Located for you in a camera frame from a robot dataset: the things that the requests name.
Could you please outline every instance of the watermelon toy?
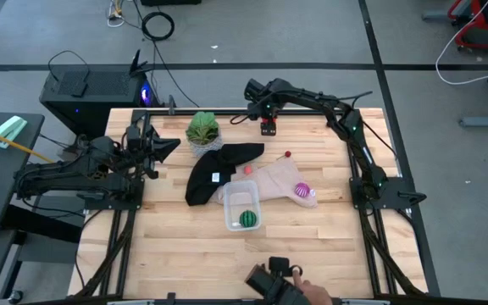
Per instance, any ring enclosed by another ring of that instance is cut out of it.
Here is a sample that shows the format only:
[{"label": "watermelon toy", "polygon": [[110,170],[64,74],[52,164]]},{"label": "watermelon toy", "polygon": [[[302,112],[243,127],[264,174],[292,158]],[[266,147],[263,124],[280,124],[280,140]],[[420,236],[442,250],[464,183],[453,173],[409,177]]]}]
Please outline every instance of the watermelon toy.
[{"label": "watermelon toy", "polygon": [[258,222],[258,217],[254,212],[247,210],[242,212],[240,221],[244,228],[251,228]]}]

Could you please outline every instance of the clear plastic container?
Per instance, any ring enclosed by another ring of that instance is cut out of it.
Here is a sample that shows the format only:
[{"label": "clear plastic container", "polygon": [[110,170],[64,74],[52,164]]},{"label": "clear plastic container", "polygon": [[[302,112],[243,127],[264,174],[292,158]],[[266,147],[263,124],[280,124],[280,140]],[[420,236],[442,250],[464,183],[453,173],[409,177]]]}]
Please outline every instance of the clear plastic container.
[{"label": "clear plastic container", "polygon": [[[225,224],[231,231],[255,230],[261,225],[261,206],[258,186],[254,181],[243,180],[224,185]],[[252,211],[257,221],[252,227],[243,227],[240,217],[245,211]]]}]

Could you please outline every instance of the red chair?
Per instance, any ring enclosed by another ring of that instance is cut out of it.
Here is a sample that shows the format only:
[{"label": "red chair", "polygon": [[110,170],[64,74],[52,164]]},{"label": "red chair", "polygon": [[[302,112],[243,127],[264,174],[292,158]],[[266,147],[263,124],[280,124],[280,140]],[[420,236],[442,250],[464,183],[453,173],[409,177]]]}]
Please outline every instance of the red chair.
[{"label": "red chair", "polygon": [[[463,0],[457,0],[447,12],[449,19],[453,20],[455,25],[466,25],[487,3],[487,0],[469,0],[469,10],[465,9],[465,14],[455,15],[453,11]],[[458,33],[455,43],[460,48],[470,47],[479,49],[488,49],[488,5],[483,12],[472,22]]]}]

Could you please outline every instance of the white pot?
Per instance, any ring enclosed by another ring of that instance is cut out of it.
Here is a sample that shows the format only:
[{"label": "white pot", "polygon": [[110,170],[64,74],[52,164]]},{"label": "white pot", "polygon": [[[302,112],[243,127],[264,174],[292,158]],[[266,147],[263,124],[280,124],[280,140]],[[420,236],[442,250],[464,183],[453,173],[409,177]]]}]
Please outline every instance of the white pot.
[{"label": "white pot", "polygon": [[219,150],[224,145],[223,141],[221,140],[221,130],[220,129],[218,129],[218,137],[216,137],[209,144],[198,145],[198,144],[193,143],[189,139],[187,141],[188,141],[188,143],[190,143],[191,150],[193,151],[193,154],[197,158],[202,157],[203,154],[207,153],[208,151]]}]

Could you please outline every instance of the pink ball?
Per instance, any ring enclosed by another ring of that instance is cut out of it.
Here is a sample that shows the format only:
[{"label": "pink ball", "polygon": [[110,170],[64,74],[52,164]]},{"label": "pink ball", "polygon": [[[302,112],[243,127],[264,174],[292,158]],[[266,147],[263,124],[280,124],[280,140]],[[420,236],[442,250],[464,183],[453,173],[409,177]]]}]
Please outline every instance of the pink ball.
[{"label": "pink ball", "polygon": [[297,194],[297,196],[304,198],[308,196],[309,193],[310,186],[308,186],[306,183],[299,182],[297,183],[297,186],[295,186],[295,194]]}]

